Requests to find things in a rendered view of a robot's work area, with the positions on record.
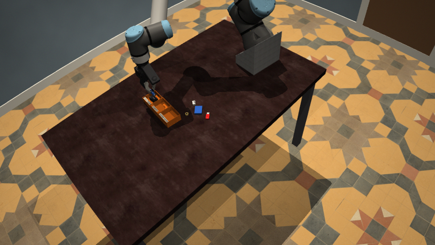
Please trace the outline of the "orange three-compartment bin rack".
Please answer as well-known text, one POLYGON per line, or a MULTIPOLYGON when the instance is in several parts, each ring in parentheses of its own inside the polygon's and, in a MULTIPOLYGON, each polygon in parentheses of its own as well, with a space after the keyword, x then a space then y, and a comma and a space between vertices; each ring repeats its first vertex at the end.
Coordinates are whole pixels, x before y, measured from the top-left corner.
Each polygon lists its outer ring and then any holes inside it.
POLYGON ((152 102, 149 97, 152 94, 148 94, 143 97, 144 103, 154 112, 154 114, 165 124, 167 128, 174 125, 181 120, 180 114, 156 91, 155 97, 158 98, 156 102, 152 102))

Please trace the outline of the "black 9v battery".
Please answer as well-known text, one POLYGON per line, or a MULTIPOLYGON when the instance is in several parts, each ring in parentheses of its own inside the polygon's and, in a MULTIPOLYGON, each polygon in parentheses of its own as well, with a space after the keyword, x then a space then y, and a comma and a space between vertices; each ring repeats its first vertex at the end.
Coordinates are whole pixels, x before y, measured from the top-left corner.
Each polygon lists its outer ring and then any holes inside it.
POLYGON ((156 98, 155 96, 150 96, 149 97, 149 99, 152 101, 152 102, 156 102, 157 100, 158 100, 158 98, 156 98))

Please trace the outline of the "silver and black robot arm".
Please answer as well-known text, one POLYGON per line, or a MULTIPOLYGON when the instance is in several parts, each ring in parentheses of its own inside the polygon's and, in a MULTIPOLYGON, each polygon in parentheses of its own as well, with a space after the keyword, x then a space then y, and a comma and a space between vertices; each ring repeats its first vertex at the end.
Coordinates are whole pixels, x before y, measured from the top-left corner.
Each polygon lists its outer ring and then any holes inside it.
MULTIPOLYGON (((274 35, 262 21, 274 8, 275 0, 234 0, 228 6, 228 13, 242 36, 245 50, 274 35)), ((150 25, 132 26, 125 32, 134 63, 142 64, 150 59, 149 45, 153 48, 162 47, 166 39, 173 37, 167 12, 168 0, 152 0, 150 25)), ((160 81, 149 62, 142 65, 141 69, 152 85, 160 81)))

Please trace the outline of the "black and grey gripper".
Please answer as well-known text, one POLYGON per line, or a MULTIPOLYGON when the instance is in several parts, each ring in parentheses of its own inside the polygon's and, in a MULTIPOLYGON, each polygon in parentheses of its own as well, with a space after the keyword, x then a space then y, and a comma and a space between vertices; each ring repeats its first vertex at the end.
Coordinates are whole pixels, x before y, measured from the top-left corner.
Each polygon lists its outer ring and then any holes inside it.
MULTIPOLYGON (((135 66, 134 70, 136 75, 140 78, 140 84, 146 89, 146 91, 148 93, 151 94, 150 88, 149 88, 149 83, 147 82, 148 78, 146 77, 146 75, 143 73, 143 71, 141 70, 141 65, 145 65, 149 62, 149 60, 143 64, 136 64, 136 65, 140 65, 140 66, 135 66)), ((152 85, 152 84, 151 84, 152 85)), ((152 85, 152 91, 155 91, 155 86, 156 84, 152 85)))

